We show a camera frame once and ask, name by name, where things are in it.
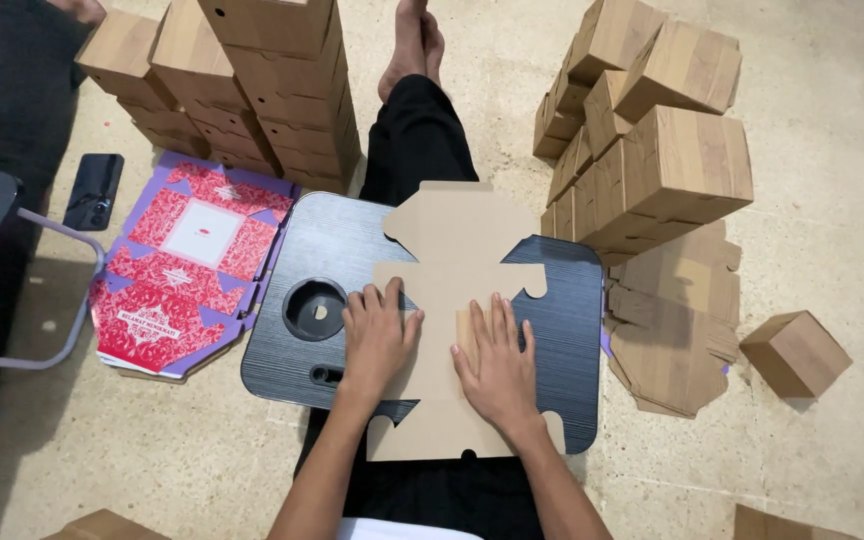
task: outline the cup holder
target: cup holder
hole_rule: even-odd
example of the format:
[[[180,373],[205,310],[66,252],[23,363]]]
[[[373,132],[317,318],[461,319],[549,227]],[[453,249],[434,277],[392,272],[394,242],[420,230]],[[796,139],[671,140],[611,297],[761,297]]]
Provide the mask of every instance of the cup holder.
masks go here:
[[[326,277],[309,277],[296,283],[282,301],[282,319],[292,336],[303,341],[322,341],[342,330],[346,291]]]

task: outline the left hand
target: left hand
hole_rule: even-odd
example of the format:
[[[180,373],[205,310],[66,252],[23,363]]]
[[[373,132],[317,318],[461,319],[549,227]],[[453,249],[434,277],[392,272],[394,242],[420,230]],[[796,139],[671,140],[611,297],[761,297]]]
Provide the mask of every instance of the left hand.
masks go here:
[[[416,334],[425,313],[416,311],[402,328],[399,292],[402,278],[393,277],[385,287],[385,297],[373,284],[362,292],[348,295],[342,310],[345,323],[345,371],[339,390],[378,405],[382,392],[402,368],[405,357],[416,344]]]

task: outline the bare foot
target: bare foot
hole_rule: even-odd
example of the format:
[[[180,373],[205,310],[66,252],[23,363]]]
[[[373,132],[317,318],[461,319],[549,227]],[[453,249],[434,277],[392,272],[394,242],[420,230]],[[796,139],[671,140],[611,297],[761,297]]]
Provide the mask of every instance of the bare foot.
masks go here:
[[[78,22],[99,25],[106,18],[106,9],[98,0],[48,0],[49,4],[75,16]]]
[[[422,49],[425,53],[425,76],[441,88],[439,68],[446,55],[446,37],[439,31],[439,21],[427,11],[422,16]]]
[[[392,88],[406,75],[426,75],[426,52],[423,50],[422,18],[428,0],[399,0],[395,8],[395,50],[389,67],[378,80],[378,97],[389,101]]]

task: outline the white shirt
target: white shirt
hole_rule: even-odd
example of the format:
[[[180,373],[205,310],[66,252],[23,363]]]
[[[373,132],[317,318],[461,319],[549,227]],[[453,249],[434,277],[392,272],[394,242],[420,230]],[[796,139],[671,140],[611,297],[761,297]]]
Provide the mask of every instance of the white shirt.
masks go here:
[[[342,518],[337,540],[482,540],[467,532],[404,522]]]

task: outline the right hand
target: right hand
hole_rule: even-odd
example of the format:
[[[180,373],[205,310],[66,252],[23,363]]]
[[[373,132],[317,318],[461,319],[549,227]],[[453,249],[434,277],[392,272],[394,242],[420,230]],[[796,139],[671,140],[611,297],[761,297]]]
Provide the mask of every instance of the right hand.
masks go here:
[[[525,351],[519,350],[516,313],[508,299],[498,293],[491,300],[491,336],[486,328],[482,308],[473,300],[469,304],[472,329],[479,349],[478,374],[473,372],[466,352],[452,345],[452,360],[462,382],[465,399],[487,421],[505,436],[542,423],[536,408],[536,339],[529,321],[522,323]]]

